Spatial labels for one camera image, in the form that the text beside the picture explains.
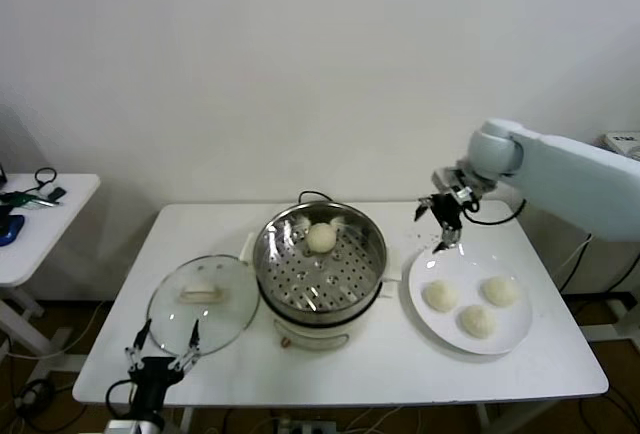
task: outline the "white plate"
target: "white plate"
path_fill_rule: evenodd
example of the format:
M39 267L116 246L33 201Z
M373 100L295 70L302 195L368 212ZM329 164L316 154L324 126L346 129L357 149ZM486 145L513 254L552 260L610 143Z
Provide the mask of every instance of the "white plate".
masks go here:
M432 254L424 251L409 272L409 295L425 324L449 344L476 354L504 354L520 344L529 332L533 318L531 302L522 283L520 298L509 307L496 307L482 294L481 285L494 276L517 279L517 275L496 256L477 252L472 245L461 244ZM422 291L438 279L452 282L460 293L458 305L447 313L432 309L422 298ZM487 339L477 339L464 330L459 321L462 310L480 304L491 310L496 330Z

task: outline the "stainless steel pot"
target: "stainless steel pot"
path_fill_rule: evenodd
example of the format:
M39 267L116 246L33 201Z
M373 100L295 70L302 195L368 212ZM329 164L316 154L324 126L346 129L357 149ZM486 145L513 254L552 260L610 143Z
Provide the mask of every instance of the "stainless steel pot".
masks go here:
M316 223L337 231L326 254L307 247ZM264 300L284 319L307 327L333 327L362 314L382 287L387 250L374 222L353 207L329 201L293 206L260 232L253 264Z

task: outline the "blue object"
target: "blue object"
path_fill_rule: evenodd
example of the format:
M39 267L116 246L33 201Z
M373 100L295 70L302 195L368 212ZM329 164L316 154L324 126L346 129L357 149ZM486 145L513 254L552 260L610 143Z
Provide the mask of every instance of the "blue object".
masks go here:
M11 244L16 240L24 226L24 216L7 216L0 225L0 247Z

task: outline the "black cable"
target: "black cable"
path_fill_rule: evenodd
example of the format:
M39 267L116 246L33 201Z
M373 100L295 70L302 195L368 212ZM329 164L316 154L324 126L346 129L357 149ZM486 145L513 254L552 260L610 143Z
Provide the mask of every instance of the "black cable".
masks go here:
M305 194L315 194L316 196L324 197L329 202L333 202L333 199L331 199L329 196L327 196L323 192L320 192L320 191L302 191L300 194L298 194L298 204L302 204L302 197Z
M636 423L638 424L638 426L640 426L640 416L638 416L638 411L636 411L635 406L633 405L633 403L629 400L629 398L627 396L625 396L620 389L616 388L616 386L609 386L611 388L611 390L613 392L615 392L618 397L620 397L620 399L622 399L622 401L627 405L627 407L629 408L629 410L633 413L633 417L636 420Z
M480 203L478 201L469 202L465 204L464 208L466 211L473 212L475 214L476 212L480 212Z
M527 205L527 201L526 201L526 199L524 199L522 201L522 204L520 204L518 209L516 209L516 211L513 214L511 214L506 219L502 219L501 221L485 222L485 221L478 221L477 219L473 219L471 216L469 216L469 213L467 212L467 211L470 210L469 208L462 209L462 214L467 219L467 221L469 221L469 222L471 222L473 224L479 224L481 226L499 226L500 224L505 224L505 223L515 219L516 217L518 217L520 215L520 213L523 211L524 206L526 206L526 205Z
M48 379L34 379L33 381L25 384L22 389L20 389L20 392L16 394L15 381L13 379L15 372L15 361L13 359L13 356L10 355L13 351L13 341L10 337L7 337L7 341L9 342L9 349L7 353L9 354L9 388L11 390L11 398L14 401L16 399L20 399L22 401L18 408L16 408L14 404L16 417L23 419L25 424L34 431L43 434L54 434L64 431L65 429L73 425L78 419L80 419L87 411L87 406L82 406L80 412L73 419L67 421L62 426L56 428L42 428L33 424L31 417L41 414L46 408L51 405L56 395L56 389L53 386L53 383ZM59 392L64 392L66 390L68 390L68 388L63 388ZM24 397L28 393L32 393L35 396L35 401L27 404L24 402Z
M584 399L580 399L578 401L578 412L580 413L580 419L582 419L583 424L591 434L598 434L598 432L593 428L593 426L587 419L587 416L585 416L584 414L584 401L585 401Z
M66 392L66 391L70 391L73 389L73 385L71 386L66 386L66 387L62 387L60 389L56 389L56 394L60 394L61 392Z
M618 287L620 284L622 284L624 281L627 280L627 278L633 273L633 270L636 268L636 266L638 265L638 262L640 262L640 252L638 253L638 255L636 256L636 258L634 259L634 261L631 263L631 266L629 266L629 269L627 269L627 272L625 272L622 277L616 281L610 288L608 288L606 291L602 292L601 294L608 294L611 291L613 291L616 287ZM583 305L581 305L578 309L576 309L575 312L573 312L573 316L577 316L578 314L580 314L583 309L585 307L587 307L590 304L593 304L594 302L597 301L587 301L585 302Z
M88 409L88 406L82 406L82 409L80 409L80 412L73 419L53 429L44 429L42 427L38 427L35 424L33 424L33 422L29 420L29 418L27 417L23 417L22 419L24 419L24 422L27 426L29 426L31 429L33 429L36 432L41 432L43 434L53 434L55 432L64 431L66 428L72 426L76 421L78 421L78 419L84 416L85 412L87 412L87 409Z
M590 239L591 239L591 234L587 234L587 238L584 240L585 245L582 246L582 249L580 249L580 254L578 255L578 260L573 265L573 269L571 269L571 274L569 274L569 277L567 277L567 279L562 284L562 287L560 288L560 292L565 290L565 288L571 282L571 279L573 279L573 276L575 276L576 272L578 272L578 267L580 267L580 263L582 262L582 257L584 256L584 253L587 252L587 247L589 247L590 242L588 242L588 241Z
M105 404L107 405L107 409L109 410L109 413L115 418L115 419L122 419L124 416L127 415L127 413L120 413L118 411L115 410L115 408L111 405L111 392L118 386L122 386L123 384L131 384L133 381L131 379L122 379L120 381L114 382L113 384L111 384L111 386L109 386L109 389L107 389L107 393L104 396L104 400L105 400Z
M42 181L40 180L40 175L43 172L48 172L50 173L53 177L51 179L47 179L46 181ZM22 194L27 194L31 191L39 191L40 189L42 189L44 186L51 184L53 181L55 181L58 177L58 171L56 171L53 167L41 167L40 169L38 169L36 172L34 172L33 174L33 178L36 180L36 184L38 184L35 187L32 187L31 189L27 189L26 191L20 191Z
M633 272L633 270L636 268L636 265L638 264L638 261L640 261L640 252L638 253L638 255L636 256L636 258L633 260L633 263L631 264L631 266L629 267L629 269L627 270L627 272L624 273L624 275L620 278L620 280L618 282L616 282L613 286L611 286L609 289L607 289L606 291L604 291L605 293L607 292L611 292L613 291L616 287L618 287L620 284L622 284L624 281L627 280L627 278L631 275L631 273Z
M272 427L273 427L273 434L278 434L278 419L276 419L276 411L274 411L273 409L269 409L269 415L273 418L273 422Z
M227 434L227 425L229 423L229 415L234 408L227 409L227 412L224 413L224 417L222 418L222 429L220 430L220 434Z
M624 416L629 420L629 422L631 422L631 424L633 424L633 426L636 428L636 431L640 430L640 425L638 425L638 423L636 422L636 420L633 418L632 414L629 414L629 411L627 411L623 406L620 405L620 403L618 401L616 401L615 399L607 396L606 394L602 395L603 399L606 399L607 401L609 401L611 404L613 404L614 406L616 406L618 408L618 410L620 412L622 412L624 414Z

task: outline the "steamed bun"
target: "steamed bun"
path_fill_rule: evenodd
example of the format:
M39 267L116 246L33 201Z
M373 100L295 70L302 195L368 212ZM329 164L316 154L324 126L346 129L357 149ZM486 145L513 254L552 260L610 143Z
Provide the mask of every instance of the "steamed bun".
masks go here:
M307 246L312 252L323 254L336 245L336 230L324 222L314 224L307 233Z
M458 304L458 290L449 281L433 281L422 291L422 298L436 311L449 312Z
M465 331L478 339L486 339L496 330L496 320L484 306L466 307L460 314L460 321Z
M518 283L510 277L492 277L482 283L482 293L498 307L508 307L520 298Z

